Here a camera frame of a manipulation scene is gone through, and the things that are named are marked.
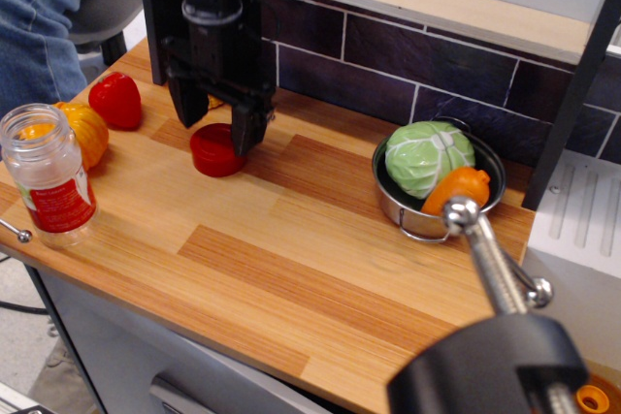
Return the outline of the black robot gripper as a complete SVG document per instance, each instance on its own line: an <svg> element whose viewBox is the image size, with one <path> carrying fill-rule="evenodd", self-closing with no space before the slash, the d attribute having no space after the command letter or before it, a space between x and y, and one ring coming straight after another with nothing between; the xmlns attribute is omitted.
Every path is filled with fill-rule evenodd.
<svg viewBox="0 0 621 414"><path fill-rule="evenodd" d="M169 90L180 123L190 128L209 110L209 95L233 102L237 156L263 142L274 118L274 86L261 69L258 0L182 0L187 32L167 37Z"/></svg>

